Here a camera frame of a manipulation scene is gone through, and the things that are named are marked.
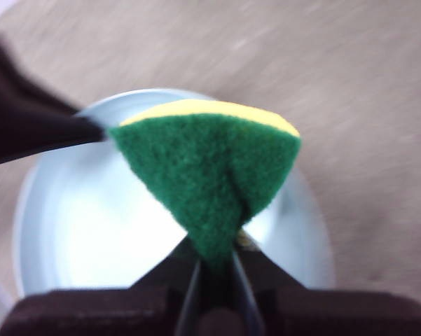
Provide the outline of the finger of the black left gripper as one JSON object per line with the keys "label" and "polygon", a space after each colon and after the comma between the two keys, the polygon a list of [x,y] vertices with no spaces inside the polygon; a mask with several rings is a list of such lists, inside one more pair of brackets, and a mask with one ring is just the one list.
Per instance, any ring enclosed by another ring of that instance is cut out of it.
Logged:
{"label": "finger of the black left gripper", "polygon": [[104,139],[104,129],[19,71],[0,39],[0,164]]}

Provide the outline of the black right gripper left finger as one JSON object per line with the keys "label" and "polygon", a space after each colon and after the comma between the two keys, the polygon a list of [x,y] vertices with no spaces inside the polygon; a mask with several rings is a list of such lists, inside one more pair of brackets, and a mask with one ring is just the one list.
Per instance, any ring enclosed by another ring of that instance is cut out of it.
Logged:
{"label": "black right gripper left finger", "polygon": [[189,240],[127,288],[52,290],[20,300],[0,335],[189,335],[200,263]]}

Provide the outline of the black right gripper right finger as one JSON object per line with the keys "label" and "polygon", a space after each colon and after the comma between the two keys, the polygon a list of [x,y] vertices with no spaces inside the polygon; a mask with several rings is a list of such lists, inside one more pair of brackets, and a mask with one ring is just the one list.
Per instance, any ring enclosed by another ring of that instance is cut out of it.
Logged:
{"label": "black right gripper right finger", "polygon": [[421,335],[421,304],[362,290],[310,289],[256,247],[233,257],[244,293],[231,335]]}

